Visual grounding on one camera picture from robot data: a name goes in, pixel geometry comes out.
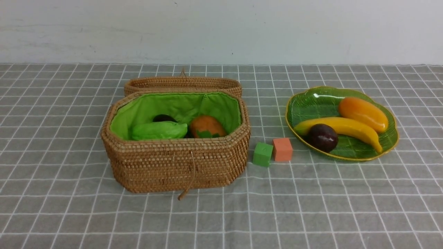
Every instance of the toy banana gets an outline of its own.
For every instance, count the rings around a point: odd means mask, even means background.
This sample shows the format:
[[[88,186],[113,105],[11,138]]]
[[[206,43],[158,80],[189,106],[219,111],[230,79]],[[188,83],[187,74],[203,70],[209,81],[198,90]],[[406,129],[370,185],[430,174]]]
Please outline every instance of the toy banana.
[[[378,141],[377,132],[368,125],[354,119],[344,117],[322,117],[305,120],[298,123],[294,130],[301,136],[306,136],[309,129],[316,124],[325,124],[332,127],[337,134],[351,136],[371,145],[377,153],[382,153],[383,148]]]
[[[357,98],[346,97],[338,105],[338,112],[342,117],[360,121],[373,128],[377,133],[388,129],[388,118],[375,105]]]

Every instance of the foam block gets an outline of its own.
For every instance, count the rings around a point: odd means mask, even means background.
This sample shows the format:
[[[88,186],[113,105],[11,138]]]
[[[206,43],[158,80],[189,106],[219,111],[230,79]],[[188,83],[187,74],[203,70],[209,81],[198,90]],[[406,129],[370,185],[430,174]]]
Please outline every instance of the foam block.
[[[272,151],[274,161],[291,161],[293,149],[289,138],[275,138],[272,140],[272,143],[274,144],[274,149]]]
[[[258,142],[254,149],[252,163],[262,167],[269,167],[274,146]]]

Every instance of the white wall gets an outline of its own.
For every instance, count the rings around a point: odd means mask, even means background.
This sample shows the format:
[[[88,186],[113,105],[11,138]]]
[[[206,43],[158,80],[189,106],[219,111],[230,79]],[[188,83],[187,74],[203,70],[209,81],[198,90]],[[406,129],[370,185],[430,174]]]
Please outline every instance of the white wall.
[[[443,0],[0,0],[0,62],[443,64]]]

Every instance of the grid pattern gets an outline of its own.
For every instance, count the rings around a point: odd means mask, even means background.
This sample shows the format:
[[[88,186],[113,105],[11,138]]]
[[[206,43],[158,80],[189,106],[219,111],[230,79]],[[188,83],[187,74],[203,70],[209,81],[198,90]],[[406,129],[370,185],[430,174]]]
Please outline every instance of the grid pattern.
[[[290,163],[248,164],[230,186],[132,194],[99,137],[131,78],[238,79],[257,142],[289,137]],[[3,249],[440,249],[443,67],[0,64]],[[367,163],[311,153],[284,121],[314,86],[362,91],[396,115],[400,142]]]

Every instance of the green cube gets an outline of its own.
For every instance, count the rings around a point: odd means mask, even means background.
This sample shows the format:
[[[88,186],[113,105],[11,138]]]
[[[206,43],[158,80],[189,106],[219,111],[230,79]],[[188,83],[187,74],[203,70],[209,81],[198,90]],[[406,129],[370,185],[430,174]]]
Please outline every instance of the green cube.
[[[274,146],[258,142],[254,149],[252,163],[262,167],[269,167]]]

